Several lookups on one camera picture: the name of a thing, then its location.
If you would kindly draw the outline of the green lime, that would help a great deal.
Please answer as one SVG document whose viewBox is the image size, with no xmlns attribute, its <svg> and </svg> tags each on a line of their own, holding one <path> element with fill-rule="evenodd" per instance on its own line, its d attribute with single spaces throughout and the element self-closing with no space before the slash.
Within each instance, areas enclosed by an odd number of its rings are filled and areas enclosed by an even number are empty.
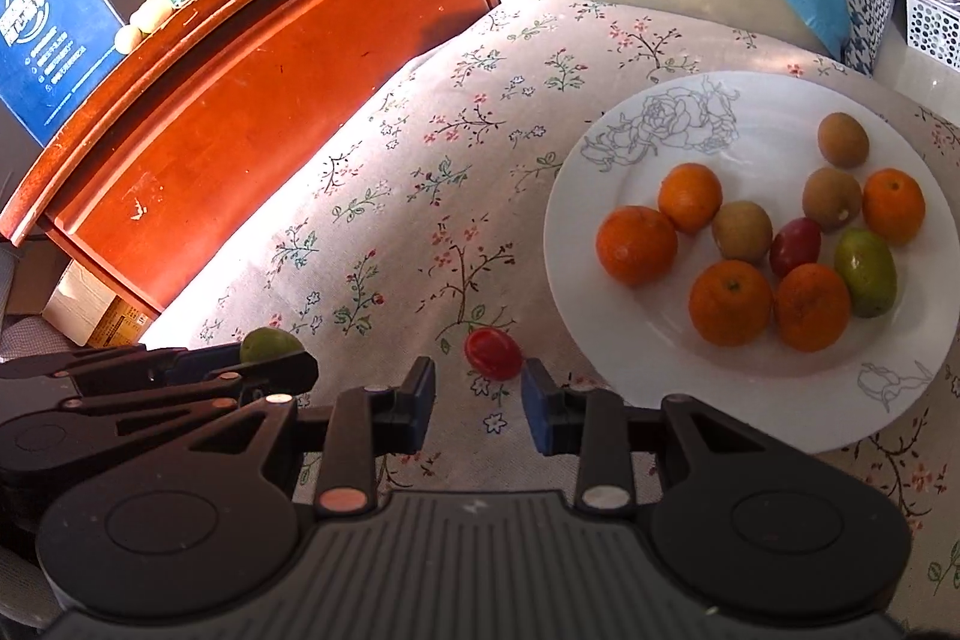
<svg viewBox="0 0 960 640">
<path fill-rule="evenodd" d="M 844 230 L 833 252 L 836 273 L 848 287 L 853 314 L 875 319 L 892 310 L 898 273 L 889 244 L 864 227 Z"/>
<path fill-rule="evenodd" d="M 239 362 L 254 364 L 301 351 L 302 342 L 293 333 L 273 326 L 261 326 L 245 335 L 239 346 Z"/>
</svg>

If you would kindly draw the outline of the red cherry tomato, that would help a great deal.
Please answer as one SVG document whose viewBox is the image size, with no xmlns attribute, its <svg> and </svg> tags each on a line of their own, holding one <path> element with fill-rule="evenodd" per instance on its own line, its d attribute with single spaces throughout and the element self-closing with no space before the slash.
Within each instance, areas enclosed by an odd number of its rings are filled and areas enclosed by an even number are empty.
<svg viewBox="0 0 960 640">
<path fill-rule="evenodd" d="M 490 380 L 506 381 L 521 374 L 523 351 L 517 342 L 498 328 L 477 328 L 464 341 L 467 362 Z"/>
<path fill-rule="evenodd" d="M 778 280 L 802 265 L 817 263 L 822 248 L 822 230 L 811 218 L 789 221 L 771 242 L 768 262 Z"/>
</svg>

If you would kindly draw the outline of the orange tangerine with stem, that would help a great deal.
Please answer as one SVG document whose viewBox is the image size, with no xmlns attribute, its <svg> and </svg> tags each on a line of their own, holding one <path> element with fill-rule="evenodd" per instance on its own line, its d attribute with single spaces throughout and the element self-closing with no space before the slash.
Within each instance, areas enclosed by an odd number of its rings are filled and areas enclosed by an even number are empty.
<svg viewBox="0 0 960 640">
<path fill-rule="evenodd" d="M 619 206 L 596 234 L 596 255 L 608 276 L 640 287 L 669 275 L 679 252 L 672 223 L 657 209 Z"/>
</svg>

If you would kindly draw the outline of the brown kiwi front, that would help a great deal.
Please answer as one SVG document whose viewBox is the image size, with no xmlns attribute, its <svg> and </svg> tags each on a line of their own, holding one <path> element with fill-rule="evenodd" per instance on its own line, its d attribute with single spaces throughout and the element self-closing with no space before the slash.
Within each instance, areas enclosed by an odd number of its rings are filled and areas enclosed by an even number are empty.
<svg viewBox="0 0 960 640">
<path fill-rule="evenodd" d="M 726 260 L 759 265 L 773 242 L 770 216 L 748 200 L 724 203 L 711 223 L 713 241 Z"/>
</svg>

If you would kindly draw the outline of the brown kiwi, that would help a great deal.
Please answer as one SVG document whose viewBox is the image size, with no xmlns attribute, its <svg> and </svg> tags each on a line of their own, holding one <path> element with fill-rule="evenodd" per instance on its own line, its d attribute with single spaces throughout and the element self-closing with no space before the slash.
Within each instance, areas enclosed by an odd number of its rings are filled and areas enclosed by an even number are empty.
<svg viewBox="0 0 960 640">
<path fill-rule="evenodd" d="M 724 203 L 711 223 L 713 241 L 726 260 L 759 265 L 773 242 L 770 216 L 748 200 Z"/>
<path fill-rule="evenodd" d="M 846 112 L 828 113 L 817 128 L 823 159 L 839 169 L 856 169 L 869 158 L 871 140 L 864 127 Z"/>
<path fill-rule="evenodd" d="M 802 190 L 802 211 L 825 234 L 852 223 L 862 208 L 861 185 L 844 170 L 822 167 L 812 172 Z"/>
</svg>

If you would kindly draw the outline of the red wooden cabinet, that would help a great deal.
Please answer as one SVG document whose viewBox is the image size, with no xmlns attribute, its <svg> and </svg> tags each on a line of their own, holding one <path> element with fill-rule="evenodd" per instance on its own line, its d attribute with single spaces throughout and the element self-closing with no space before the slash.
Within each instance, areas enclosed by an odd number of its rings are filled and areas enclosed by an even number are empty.
<svg viewBox="0 0 960 640">
<path fill-rule="evenodd" d="M 412 58 L 498 0 L 192 0 L 122 60 L 2 211 L 158 314 Z"/>
</svg>

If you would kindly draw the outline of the white floral plate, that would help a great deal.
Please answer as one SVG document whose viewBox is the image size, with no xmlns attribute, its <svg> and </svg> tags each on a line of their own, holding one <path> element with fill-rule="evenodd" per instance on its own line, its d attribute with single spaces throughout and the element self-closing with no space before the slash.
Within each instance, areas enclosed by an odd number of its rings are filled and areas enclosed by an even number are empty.
<svg viewBox="0 0 960 640">
<path fill-rule="evenodd" d="M 690 395 L 804 452 L 905 414 L 958 321 L 946 193 L 866 104 L 791 76 L 652 86 L 574 143 L 548 284 L 636 406 Z"/>
</svg>

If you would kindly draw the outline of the blue cardboard box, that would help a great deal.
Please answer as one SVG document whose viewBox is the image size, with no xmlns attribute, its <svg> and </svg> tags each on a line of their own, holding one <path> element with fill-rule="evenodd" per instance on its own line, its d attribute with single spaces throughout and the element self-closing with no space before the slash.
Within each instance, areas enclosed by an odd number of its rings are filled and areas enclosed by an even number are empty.
<svg viewBox="0 0 960 640">
<path fill-rule="evenodd" d="M 2 0 L 2 101 L 46 146 L 121 63 L 109 0 Z"/>
</svg>

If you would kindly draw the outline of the cream round objects on cabinet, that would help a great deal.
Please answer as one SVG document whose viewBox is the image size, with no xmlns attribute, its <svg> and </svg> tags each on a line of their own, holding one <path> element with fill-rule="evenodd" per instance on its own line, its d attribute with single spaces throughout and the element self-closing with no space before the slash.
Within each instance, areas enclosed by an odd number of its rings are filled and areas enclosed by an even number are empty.
<svg viewBox="0 0 960 640">
<path fill-rule="evenodd" d="M 171 0 L 145 0 L 114 35 L 114 49 L 121 55 L 132 53 L 145 37 L 166 23 L 173 11 Z"/>
</svg>

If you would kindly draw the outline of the white perforated plastic basket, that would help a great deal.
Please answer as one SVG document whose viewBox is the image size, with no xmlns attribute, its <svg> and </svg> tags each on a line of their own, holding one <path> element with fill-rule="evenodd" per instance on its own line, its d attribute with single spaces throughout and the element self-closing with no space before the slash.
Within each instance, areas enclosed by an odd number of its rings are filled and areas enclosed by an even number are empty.
<svg viewBox="0 0 960 640">
<path fill-rule="evenodd" d="M 905 0 L 907 44 L 958 70 L 958 0 Z"/>
</svg>

